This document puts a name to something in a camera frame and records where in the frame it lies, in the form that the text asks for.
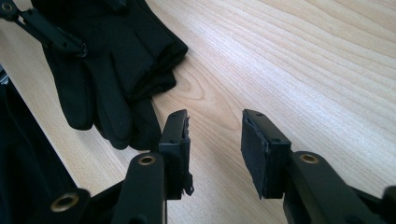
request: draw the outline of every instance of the wood grain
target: wood grain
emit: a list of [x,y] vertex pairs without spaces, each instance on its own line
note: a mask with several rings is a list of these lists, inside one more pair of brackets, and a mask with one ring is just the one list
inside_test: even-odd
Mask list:
[[[26,1],[16,1],[28,8]],[[396,2],[150,0],[190,50],[177,86],[155,97],[191,117],[192,197],[169,202],[170,223],[286,223],[281,201],[260,201],[240,153],[244,108],[261,111],[292,149],[326,158],[345,181],[379,197],[396,183]],[[9,72],[79,186],[122,179],[132,149],[67,126],[41,47],[0,22]]]

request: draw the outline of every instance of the brass grommet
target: brass grommet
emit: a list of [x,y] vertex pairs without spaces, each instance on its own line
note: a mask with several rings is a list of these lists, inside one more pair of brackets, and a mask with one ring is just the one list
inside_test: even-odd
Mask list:
[[12,7],[12,5],[11,5],[10,3],[3,3],[3,4],[1,5],[1,8],[2,8],[4,11],[6,11],[6,12],[12,11],[12,9],[13,9],[13,7]]
[[145,156],[139,159],[140,165],[150,165],[155,162],[155,158],[152,156]]
[[316,164],[319,162],[319,159],[316,156],[313,156],[311,154],[303,154],[300,156],[300,160],[306,162],[306,163],[312,163]]
[[50,206],[52,212],[64,212],[78,203],[79,197],[75,192],[66,193],[56,199]]

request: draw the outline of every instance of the wooden table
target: wooden table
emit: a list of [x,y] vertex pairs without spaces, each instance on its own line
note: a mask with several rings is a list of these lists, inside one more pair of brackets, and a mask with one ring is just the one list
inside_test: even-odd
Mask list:
[[[21,9],[28,1],[16,1]],[[240,153],[242,110],[261,111],[292,149],[326,158],[380,197],[396,184],[396,2],[148,0],[190,47],[177,86],[154,98],[191,116],[192,197],[170,223],[286,223],[260,201]],[[0,21],[0,63],[77,184],[96,194],[123,179],[136,152],[67,125],[39,43]]]

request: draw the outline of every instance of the light wood surface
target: light wood surface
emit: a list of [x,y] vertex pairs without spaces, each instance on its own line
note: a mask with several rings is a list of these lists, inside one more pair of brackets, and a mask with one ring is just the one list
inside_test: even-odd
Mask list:
[[[16,1],[27,9],[27,1]],[[192,197],[169,223],[286,223],[260,201],[240,153],[244,108],[261,111],[292,149],[326,158],[345,181],[380,197],[396,184],[396,2],[148,0],[190,47],[177,86],[154,99],[191,117]],[[77,184],[96,194],[123,179],[136,152],[68,127],[40,45],[0,21],[0,63]]]

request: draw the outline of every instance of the black glove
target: black glove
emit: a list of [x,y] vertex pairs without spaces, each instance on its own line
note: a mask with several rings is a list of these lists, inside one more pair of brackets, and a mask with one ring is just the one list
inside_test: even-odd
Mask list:
[[148,7],[140,10],[135,0],[128,1],[128,10],[121,14],[99,0],[32,2],[58,27],[82,38],[88,48],[84,58],[44,49],[69,125],[87,130],[95,122],[119,149],[145,145],[136,140],[136,133],[155,133],[143,136],[159,141],[149,97],[176,85],[171,72],[159,72],[159,64],[180,61],[187,52],[184,43],[169,35],[147,13]]

